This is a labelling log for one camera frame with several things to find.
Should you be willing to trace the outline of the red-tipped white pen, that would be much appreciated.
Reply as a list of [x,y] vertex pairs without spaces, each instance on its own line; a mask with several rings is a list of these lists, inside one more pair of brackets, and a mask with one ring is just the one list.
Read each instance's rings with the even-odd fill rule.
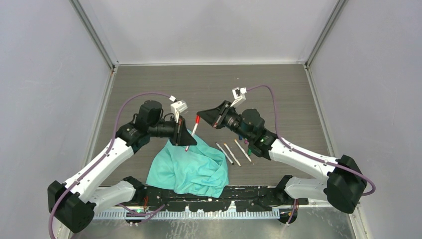
[[186,146],[186,148],[185,148],[185,152],[187,152],[189,150],[190,146],[192,146],[192,145],[194,145],[196,143],[195,138],[194,138],[194,135],[195,135],[195,133],[197,131],[198,125],[199,125],[198,123],[195,123],[195,125],[194,125],[194,127],[192,129],[191,139],[190,139],[189,145]]

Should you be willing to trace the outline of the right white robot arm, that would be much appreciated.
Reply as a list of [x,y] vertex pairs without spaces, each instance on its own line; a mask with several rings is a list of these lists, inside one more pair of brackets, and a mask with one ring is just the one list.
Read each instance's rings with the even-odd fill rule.
[[327,201],[344,213],[355,211],[368,181],[352,157],[325,156],[294,145],[266,129],[265,120],[256,109],[246,109],[239,114],[230,104],[223,101],[218,107],[199,111],[197,115],[215,129],[226,127],[246,139],[252,154],[310,175],[307,179],[285,175],[276,191],[281,204],[308,198]]

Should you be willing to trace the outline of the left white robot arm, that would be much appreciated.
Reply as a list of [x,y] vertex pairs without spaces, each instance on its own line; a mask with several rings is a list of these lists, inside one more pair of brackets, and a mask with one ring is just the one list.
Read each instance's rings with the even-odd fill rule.
[[77,234],[96,214],[110,207],[126,202],[134,206],[142,204],[147,190],[132,176],[104,190],[97,189],[153,137],[167,138],[173,146],[197,145],[180,115],[188,108],[186,102],[174,100],[170,108],[170,119],[166,120],[160,102],[145,101],[132,120],[115,132],[108,145],[88,165],[64,183],[52,182],[47,189],[50,214]]

